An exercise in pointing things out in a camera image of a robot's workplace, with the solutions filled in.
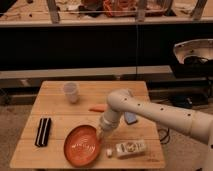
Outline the cream cylindrical gripper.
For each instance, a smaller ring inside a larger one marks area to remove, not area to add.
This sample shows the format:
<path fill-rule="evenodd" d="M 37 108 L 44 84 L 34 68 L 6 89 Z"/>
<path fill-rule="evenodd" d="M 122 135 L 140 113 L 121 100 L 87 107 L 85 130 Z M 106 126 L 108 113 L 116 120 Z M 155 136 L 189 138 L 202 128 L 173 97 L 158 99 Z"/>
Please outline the cream cylindrical gripper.
<path fill-rule="evenodd" d="M 120 123 L 121 113 L 107 108 L 100 117 L 100 123 L 96 130 L 98 141 L 103 141 L 112 134 Z"/>

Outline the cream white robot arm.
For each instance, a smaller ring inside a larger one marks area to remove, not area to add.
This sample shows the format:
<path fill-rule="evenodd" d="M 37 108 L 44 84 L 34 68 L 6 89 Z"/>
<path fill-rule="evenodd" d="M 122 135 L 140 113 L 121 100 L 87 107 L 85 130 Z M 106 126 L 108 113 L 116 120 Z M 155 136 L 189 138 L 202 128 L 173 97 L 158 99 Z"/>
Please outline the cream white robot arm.
<path fill-rule="evenodd" d="M 207 145 L 202 171 L 213 171 L 213 115 L 192 109 L 142 101 L 129 89 L 118 89 L 107 96 L 107 108 L 99 120 L 97 136 L 115 130 L 124 112 L 135 113 Z"/>

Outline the white robot base shell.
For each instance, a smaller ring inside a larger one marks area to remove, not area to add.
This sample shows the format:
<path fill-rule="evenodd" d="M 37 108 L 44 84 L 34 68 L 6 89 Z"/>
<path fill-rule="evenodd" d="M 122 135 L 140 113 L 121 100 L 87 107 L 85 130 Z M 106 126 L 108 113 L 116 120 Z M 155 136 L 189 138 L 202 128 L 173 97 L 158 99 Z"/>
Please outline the white robot base shell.
<path fill-rule="evenodd" d="M 173 53 L 180 64 L 191 56 L 213 60 L 213 39 L 193 39 L 174 45 Z"/>

